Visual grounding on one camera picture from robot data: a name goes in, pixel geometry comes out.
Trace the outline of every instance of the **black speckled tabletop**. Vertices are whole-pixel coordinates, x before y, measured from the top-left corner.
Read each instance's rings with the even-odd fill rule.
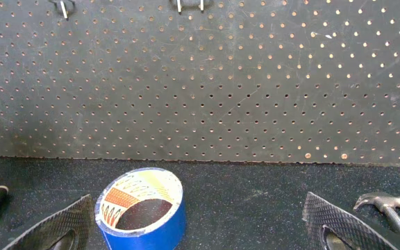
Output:
[[[188,223],[177,249],[309,249],[301,219],[308,191],[347,211],[366,192],[400,194],[400,167],[0,158],[0,185],[10,188],[0,240],[57,204],[84,194],[96,200],[112,180],[140,167],[168,169],[183,184]],[[372,206],[359,213],[388,227]],[[98,228],[87,249],[107,249]]]

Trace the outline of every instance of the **gray pegboard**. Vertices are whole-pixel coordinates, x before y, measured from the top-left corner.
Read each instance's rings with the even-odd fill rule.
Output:
[[[0,156],[400,164],[400,1],[0,1]]]

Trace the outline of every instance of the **blue tape roll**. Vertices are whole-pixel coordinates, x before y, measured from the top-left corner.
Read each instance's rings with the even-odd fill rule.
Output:
[[[162,199],[172,206],[160,219],[145,227],[116,228],[129,208],[149,199]],[[156,167],[127,172],[101,193],[95,205],[95,220],[109,249],[172,250],[185,231],[181,182],[173,173]]]

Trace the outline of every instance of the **hammer handle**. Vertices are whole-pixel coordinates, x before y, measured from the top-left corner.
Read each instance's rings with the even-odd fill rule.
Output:
[[[384,213],[387,215],[393,227],[400,233],[400,218],[396,211],[391,207],[384,207]]]

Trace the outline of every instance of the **hammer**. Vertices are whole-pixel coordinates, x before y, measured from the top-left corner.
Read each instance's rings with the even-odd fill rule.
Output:
[[[353,209],[356,210],[365,204],[375,205],[381,213],[387,215],[393,227],[400,232],[400,218],[394,211],[396,207],[400,208],[400,196],[394,197],[385,192],[371,192],[359,197]]]

